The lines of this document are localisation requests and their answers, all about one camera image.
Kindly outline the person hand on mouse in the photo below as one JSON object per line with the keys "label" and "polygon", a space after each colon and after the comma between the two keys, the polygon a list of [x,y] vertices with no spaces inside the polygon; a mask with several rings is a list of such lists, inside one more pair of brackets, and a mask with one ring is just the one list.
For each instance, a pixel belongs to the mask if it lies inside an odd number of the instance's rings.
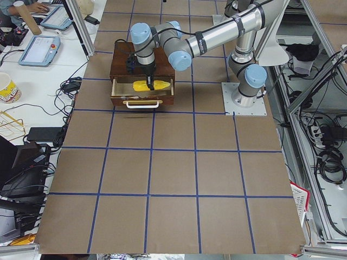
{"label": "person hand on mouse", "polygon": [[46,14],[50,11],[45,4],[42,4],[39,2],[35,2],[31,5],[27,5],[27,8],[29,12],[38,13],[38,14]]}

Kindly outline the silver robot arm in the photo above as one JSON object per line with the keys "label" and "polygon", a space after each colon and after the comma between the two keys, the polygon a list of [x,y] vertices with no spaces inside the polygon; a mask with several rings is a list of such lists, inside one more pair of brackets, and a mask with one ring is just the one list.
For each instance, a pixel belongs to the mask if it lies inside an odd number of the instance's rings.
{"label": "silver robot arm", "polygon": [[167,82],[154,79],[156,48],[163,48],[172,68],[181,72],[192,64],[193,58],[202,56],[231,40],[237,40],[235,49],[228,58],[229,67],[240,81],[232,98],[238,106],[251,107],[259,98],[258,92],[267,79],[265,69],[252,61],[256,33],[275,19],[275,11],[280,7],[272,1],[249,1],[238,6],[238,13],[227,14],[227,18],[222,22],[208,29],[196,31],[187,39],[182,39],[184,32],[177,21],[152,27],[147,23],[134,24],[130,30],[131,40],[145,79],[136,81],[133,89],[154,91],[169,85]]}

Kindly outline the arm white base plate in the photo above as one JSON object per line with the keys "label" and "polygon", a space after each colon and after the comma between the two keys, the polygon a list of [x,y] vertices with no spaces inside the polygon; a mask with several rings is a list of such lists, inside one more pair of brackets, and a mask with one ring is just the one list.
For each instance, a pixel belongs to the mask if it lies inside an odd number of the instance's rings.
{"label": "arm white base plate", "polygon": [[225,115],[266,116],[266,107],[261,89],[254,97],[245,97],[239,92],[239,83],[222,82]]}

